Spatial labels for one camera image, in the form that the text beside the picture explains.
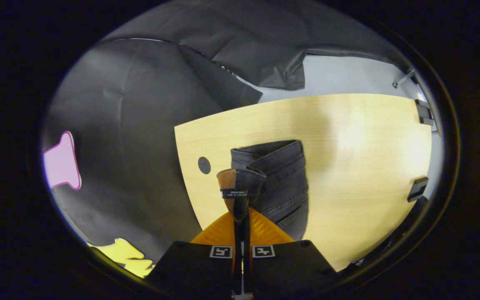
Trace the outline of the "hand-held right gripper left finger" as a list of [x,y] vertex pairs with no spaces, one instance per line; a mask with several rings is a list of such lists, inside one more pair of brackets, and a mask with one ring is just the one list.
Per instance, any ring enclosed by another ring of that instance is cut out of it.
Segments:
[[242,248],[224,213],[192,241],[175,241],[145,277],[173,299],[233,299],[242,292]]

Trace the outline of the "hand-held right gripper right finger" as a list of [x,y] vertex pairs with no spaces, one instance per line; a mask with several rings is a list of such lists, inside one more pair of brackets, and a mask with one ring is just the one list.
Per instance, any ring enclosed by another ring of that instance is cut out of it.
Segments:
[[253,299],[309,299],[337,281],[310,240],[295,241],[254,209],[248,211],[244,290]]

